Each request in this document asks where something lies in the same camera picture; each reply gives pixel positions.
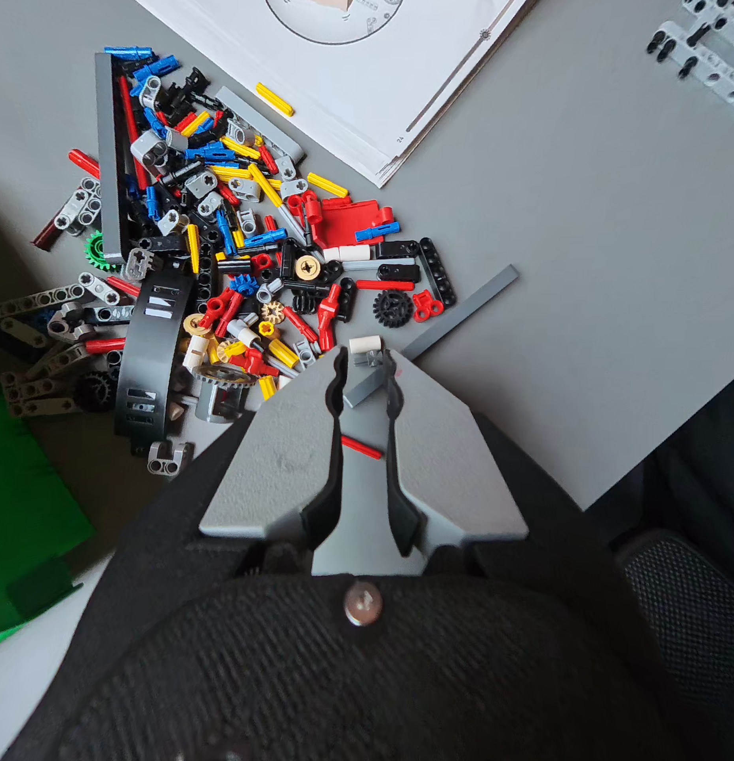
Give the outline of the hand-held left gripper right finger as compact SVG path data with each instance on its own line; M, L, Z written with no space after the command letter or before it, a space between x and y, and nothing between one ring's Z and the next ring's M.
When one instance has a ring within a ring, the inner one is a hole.
M387 504L401 556L529 531L469 407L395 350L383 358Z

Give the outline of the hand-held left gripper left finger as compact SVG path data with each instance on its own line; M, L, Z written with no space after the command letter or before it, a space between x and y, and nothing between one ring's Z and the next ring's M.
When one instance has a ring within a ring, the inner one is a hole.
M315 550L340 517L339 416L348 352L336 347L265 401L200 522L210 537Z

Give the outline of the long dark grey lego tile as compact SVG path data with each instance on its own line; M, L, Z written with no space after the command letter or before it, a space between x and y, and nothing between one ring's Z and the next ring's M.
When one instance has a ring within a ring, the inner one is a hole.
M481 307L494 299L510 284L520 277L513 265L505 267L471 294L464 302L452 307L441 316L432 318L432 325L400 350L402 356L410 361L416 360L432 346L446 337L462 322L471 317ZM383 368L377 367L359 382L349 381L343 391L344 403L351 409L361 404L383 383Z

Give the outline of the black curved lego panel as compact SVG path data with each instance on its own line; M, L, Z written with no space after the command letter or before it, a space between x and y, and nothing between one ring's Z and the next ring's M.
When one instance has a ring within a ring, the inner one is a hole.
M168 391L194 279L180 270L145 277L126 332L116 389L114 432L144 456L165 439Z

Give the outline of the black lego gear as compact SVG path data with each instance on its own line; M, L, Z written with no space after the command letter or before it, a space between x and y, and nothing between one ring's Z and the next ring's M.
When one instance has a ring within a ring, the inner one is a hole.
M375 319L388 329L405 326L412 318L413 302L406 292L381 291L373 302Z

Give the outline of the red lego panel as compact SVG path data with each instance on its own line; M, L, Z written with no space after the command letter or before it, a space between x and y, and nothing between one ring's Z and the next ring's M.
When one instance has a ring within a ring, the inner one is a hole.
M391 207L381 208L376 200L354 203L346 196L320 201L311 190L301 198L314 242L321 249L354 245L357 231L394 223Z

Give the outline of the pile of mixed lego pieces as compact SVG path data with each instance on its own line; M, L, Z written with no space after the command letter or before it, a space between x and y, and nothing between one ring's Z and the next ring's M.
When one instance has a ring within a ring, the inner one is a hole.
M335 346L358 295L368 297L375 319L381 291L406 292L409 322L419 324L457 303L431 239L399 240L394 215L394 223L357 231L354 245L319 248L302 194L322 201L349 191L317 174L300 176L290 157L275 156L208 94L199 69L183 83L164 82L181 67L173 56L148 46L104 53L114 57L128 135L129 250L123 264L105 260L98 160L70 151L83 176L32 245L49 252L61 236L81 238L87 270L70 284L0 302L0 350L25 366L0 374L11 417L114 414L126 332L152 272L194 279L165 439L139 456L166 477L196 454L184 441L188 415L231 424L251 390L269 399Z

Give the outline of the long light grey lego beam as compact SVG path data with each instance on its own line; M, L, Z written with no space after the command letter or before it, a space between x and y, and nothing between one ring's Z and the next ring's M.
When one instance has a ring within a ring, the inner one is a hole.
M275 156L286 155L295 164L300 163L305 158L305 151L296 140L286 135L274 123L227 87L221 87L215 94L215 99L227 107L240 122L261 135Z

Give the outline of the yellow lego axle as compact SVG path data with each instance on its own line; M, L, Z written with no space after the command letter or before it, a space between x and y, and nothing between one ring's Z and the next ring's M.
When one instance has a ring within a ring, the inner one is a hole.
M257 82L255 90L260 98L285 117L291 118L295 115L296 111L294 107L262 82Z

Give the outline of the light grey lego beam assembly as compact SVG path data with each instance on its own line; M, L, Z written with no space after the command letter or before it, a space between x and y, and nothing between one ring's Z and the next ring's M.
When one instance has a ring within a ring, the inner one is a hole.
M674 21L664 22L646 46L658 64L673 63L680 81L693 79L734 109L734 67L706 45L719 36L734 49L734 1L683 1L692 15L685 30Z

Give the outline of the green plastic box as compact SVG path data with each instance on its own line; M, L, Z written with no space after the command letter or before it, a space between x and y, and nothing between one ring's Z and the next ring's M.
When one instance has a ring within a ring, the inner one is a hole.
M0 642L75 591L63 558L92 534L0 388Z

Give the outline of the black mesh chair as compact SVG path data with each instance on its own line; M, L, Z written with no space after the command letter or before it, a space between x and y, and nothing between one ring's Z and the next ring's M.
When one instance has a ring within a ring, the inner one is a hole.
M734 583L680 536L653 531L617 555L680 692L734 759Z

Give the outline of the white instruction booklet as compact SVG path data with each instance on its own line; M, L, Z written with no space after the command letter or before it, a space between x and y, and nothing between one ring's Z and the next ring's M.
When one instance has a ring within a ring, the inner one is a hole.
M141 1L377 187L529 8L522 1Z

